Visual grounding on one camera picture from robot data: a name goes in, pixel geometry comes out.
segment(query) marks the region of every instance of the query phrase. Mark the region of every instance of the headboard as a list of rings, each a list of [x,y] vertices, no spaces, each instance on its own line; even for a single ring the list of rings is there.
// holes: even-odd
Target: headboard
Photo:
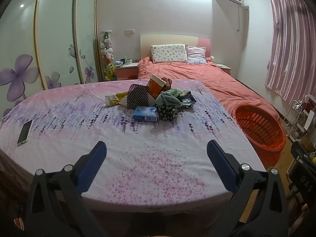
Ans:
[[[140,36],[140,58],[151,57],[151,46],[163,44],[188,44],[189,46],[206,47],[205,56],[211,56],[211,41],[207,38],[153,34]]]

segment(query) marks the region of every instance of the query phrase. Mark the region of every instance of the plush toy stack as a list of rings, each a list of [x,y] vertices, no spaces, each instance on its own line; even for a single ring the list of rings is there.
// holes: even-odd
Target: plush toy stack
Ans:
[[[112,41],[108,33],[104,35],[104,42],[102,41],[100,42],[100,49],[101,49],[101,54],[102,54],[102,60],[110,64],[113,61],[114,57],[113,57]]]
[[[104,42],[100,42],[100,49],[102,55],[102,61],[105,63],[105,79],[106,81],[113,81],[116,79],[115,69],[112,63],[113,57],[113,49],[112,49],[112,41],[109,33],[105,33]]]

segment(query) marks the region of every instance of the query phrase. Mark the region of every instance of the white phone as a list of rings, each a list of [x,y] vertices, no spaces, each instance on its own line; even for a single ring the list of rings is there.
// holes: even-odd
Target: white phone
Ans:
[[[20,146],[28,141],[32,124],[33,124],[33,120],[30,120],[23,125],[19,139],[18,139],[18,146]]]

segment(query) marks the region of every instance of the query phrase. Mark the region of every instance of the green towel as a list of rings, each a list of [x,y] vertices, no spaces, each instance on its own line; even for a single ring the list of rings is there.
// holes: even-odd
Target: green towel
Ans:
[[[182,94],[182,91],[178,88],[171,88],[170,90],[166,92],[161,92],[159,96],[156,99],[156,103],[159,106],[176,106],[177,108],[180,108],[182,106],[181,102],[176,98],[180,94]]]

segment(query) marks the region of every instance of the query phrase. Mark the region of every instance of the blue gripper pad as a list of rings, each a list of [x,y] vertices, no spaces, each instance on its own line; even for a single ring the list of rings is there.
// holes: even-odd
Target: blue gripper pad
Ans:
[[[207,144],[207,155],[215,167],[216,172],[221,178],[227,191],[231,191],[233,194],[235,194],[238,191],[239,176],[228,162],[224,154],[224,151],[215,140],[209,141]]]
[[[82,157],[87,156],[87,160],[83,165],[77,176],[76,190],[78,194],[82,194],[89,190],[97,172],[99,171],[103,161],[106,158],[106,145],[104,142],[99,141],[98,144],[93,148],[93,150],[89,153],[89,155],[84,155]]]

